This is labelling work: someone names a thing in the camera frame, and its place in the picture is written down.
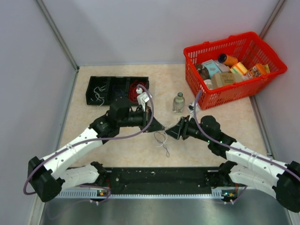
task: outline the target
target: beige tabletop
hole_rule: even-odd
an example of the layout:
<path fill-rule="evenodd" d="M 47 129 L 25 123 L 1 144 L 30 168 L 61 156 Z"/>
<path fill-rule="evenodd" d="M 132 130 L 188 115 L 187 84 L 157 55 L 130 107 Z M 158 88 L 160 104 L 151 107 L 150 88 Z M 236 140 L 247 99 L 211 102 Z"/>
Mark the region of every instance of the beige tabletop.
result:
<path fill-rule="evenodd" d="M 155 107 L 154 116 L 166 127 L 175 125 L 181 116 L 188 115 L 187 108 L 180 115 L 172 112 L 173 98 L 178 92 L 183 93 L 186 104 L 194 101 L 194 96 L 185 81 L 184 64 L 81 67 L 61 145 L 76 138 L 91 122 L 108 110 L 108 106 L 86 104 L 85 92 L 90 76 L 148 76 Z M 250 149 L 266 155 L 249 98 L 200 111 L 197 117 L 200 120 L 204 115 L 214 116 L 224 133 Z M 124 127 L 120 129 L 119 136 L 133 134 L 139 130 L 138 127 Z M 73 166 L 87 165 L 92 161 L 98 161 L 104 167 L 219 166 L 225 162 L 207 148 L 206 142 L 192 137 L 185 141 L 168 137 L 166 146 L 170 157 L 166 157 L 165 149 L 157 148 L 158 145 L 152 133 L 140 134 L 125 140 L 110 140 L 100 148 L 89 152 Z"/>

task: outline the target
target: black tray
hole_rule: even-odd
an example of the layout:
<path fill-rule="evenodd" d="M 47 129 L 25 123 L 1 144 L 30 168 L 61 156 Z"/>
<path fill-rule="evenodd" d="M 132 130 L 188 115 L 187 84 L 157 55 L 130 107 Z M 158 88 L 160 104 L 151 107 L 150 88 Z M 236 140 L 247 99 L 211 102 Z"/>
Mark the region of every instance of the black tray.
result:
<path fill-rule="evenodd" d="M 88 105 L 110 105 L 115 98 L 125 96 L 132 105 L 138 105 L 135 87 L 138 83 L 144 83 L 149 89 L 147 76 L 91 76 L 85 93 Z"/>

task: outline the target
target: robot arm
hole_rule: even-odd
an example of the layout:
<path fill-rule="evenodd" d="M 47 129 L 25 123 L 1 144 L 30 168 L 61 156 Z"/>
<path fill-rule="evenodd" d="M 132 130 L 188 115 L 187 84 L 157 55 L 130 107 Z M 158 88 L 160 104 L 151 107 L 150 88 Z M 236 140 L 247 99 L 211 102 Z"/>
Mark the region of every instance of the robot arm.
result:
<path fill-rule="evenodd" d="M 276 198 L 285 208 L 294 212 L 300 211 L 300 182 L 286 171 L 292 171 L 299 176 L 299 163 L 279 162 L 250 150 L 221 132 L 220 124 L 212 116 L 202 117 L 199 125 L 208 136 L 230 147 L 242 149 L 244 153 L 211 142 L 201 133 L 195 119 L 190 119 L 189 116 L 182 117 L 177 125 L 168 129 L 166 133 L 175 139 L 182 137 L 186 140 L 192 136 L 209 142 L 208 148 L 212 153 L 229 160 L 220 166 L 218 172 L 218 179 L 225 185 L 228 182 L 235 182 L 256 188 Z"/>
<path fill-rule="evenodd" d="M 34 173 L 29 183 L 43 202 L 53 199 L 63 189 L 84 183 L 97 183 L 101 186 L 106 175 L 106 170 L 101 164 L 93 162 L 80 168 L 68 168 L 92 149 L 105 144 L 107 138 L 118 135 L 121 127 L 140 127 L 143 130 L 148 126 L 145 132 L 164 130 L 164 126 L 155 118 L 149 125 L 151 115 L 152 110 L 148 106 L 138 106 L 136 111 L 133 111 L 129 99 L 116 99 L 105 115 L 97 118 L 70 143 L 42 159 L 32 158 L 28 165 L 28 176 L 43 161 L 51 159 Z"/>

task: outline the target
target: red plastic basket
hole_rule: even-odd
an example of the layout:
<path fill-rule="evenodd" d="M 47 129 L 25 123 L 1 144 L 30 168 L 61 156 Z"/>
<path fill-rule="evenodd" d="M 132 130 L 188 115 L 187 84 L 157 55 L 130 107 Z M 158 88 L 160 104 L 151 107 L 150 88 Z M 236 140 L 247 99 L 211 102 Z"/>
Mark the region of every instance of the red plastic basket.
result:
<path fill-rule="evenodd" d="M 186 81 L 195 96 L 199 90 L 202 90 L 198 103 L 203 110 L 255 95 L 275 77 L 287 70 L 287 66 L 280 60 L 274 50 L 254 32 L 230 36 L 227 39 L 215 42 L 207 41 L 200 45 L 187 47 L 183 53 L 186 57 Z M 250 69 L 256 63 L 268 64 L 270 73 L 251 80 L 209 90 L 199 76 L 194 64 L 210 59 L 217 60 L 222 53 L 238 58 L 247 69 Z"/>

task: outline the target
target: glass bottle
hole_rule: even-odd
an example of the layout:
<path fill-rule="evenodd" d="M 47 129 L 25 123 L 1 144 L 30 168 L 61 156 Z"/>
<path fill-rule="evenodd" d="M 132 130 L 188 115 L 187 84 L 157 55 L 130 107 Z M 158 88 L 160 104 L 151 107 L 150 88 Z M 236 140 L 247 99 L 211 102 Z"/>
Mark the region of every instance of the glass bottle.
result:
<path fill-rule="evenodd" d="M 177 96 L 173 100 L 173 113 L 181 113 L 183 112 L 184 105 L 186 101 L 183 97 L 183 94 L 179 92 Z"/>

